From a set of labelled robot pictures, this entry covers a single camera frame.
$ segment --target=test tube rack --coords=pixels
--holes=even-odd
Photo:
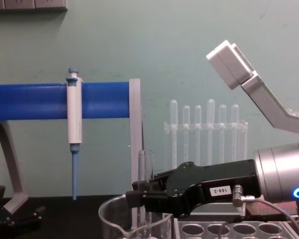
[[[248,123],[239,119],[239,106],[231,106],[231,120],[227,122],[227,107],[218,108],[207,102],[206,122],[203,122],[202,107],[194,108],[194,122],[190,120],[190,107],[182,108],[182,123],[178,123],[177,101],[170,102],[170,122],[164,123],[165,169],[175,169],[179,164],[193,161],[197,166],[232,162],[247,159]]]
[[[174,219],[175,239],[217,239],[223,218],[209,218],[211,221],[187,222]],[[298,239],[298,235],[287,222],[243,222],[227,225],[222,239]]]

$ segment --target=test tube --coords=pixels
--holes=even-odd
[[[247,159],[247,136],[248,123],[245,121],[239,122],[241,128],[237,130],[237,161]]]
[[[225,124],[226,124],[227,107],[225,105],[219,106],[219,163],[225,162]]]
[[[143,190],[142,189],[143,181],[150,182],[153,179],[153,162],[154,162],[154,153],[151,150],[141,150],[139,152],[138,188],[140,190]],[[150,223],[151,223],[151,213],[146,212],[145,207],[138,208],[138,228],[148,225]]]
[[[170,101],[170,125],[172,137],[172,168],[177,168],[177,125],[178,125],[178,112],[177,101]]]
[[[231,107],[232,131],[232,162],[237,161],[237,124],[239,122],[239,106],[234,104]]]
[[[200,165],[200,128],[201,128],[201,118],[202,118],[202,111],[201,106],[195,106],[195,124],[196,124],[196,155],[195,155],[195,164],[197,166]]]
[[[188,162],[188,130],[190,124],[190,108],[183,107],[183,124],[184,124],[184,162]]]
[[[207,165],[212,165],[213,160],[213,125],[215,123],[215,101],[210,99],[207,102],[207,125],[208,125],[208,142],[207,142]]]
[[[169,128],[167,123],[164,123],[164,160],[165,160],[165,171],[171,170],[169,156]]]

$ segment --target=metal bracket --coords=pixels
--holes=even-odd
[[[274,128],[299,133],[299,112],[283,107],[235,44],[224,41],[206,57],[231,89],[243,88]]]

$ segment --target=label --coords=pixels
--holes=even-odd
[[[230,186],[210,188],[209,190],[212,197],[231,194]]]

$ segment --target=black table surface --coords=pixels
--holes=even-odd
[[[29,198],[14,214],[16,218],[31,215],[36,208],[45,206],[40,230],[17,237],[18,239],[101,239],[102,224],[98,215],[100,205],[114,197],[83,196]]]

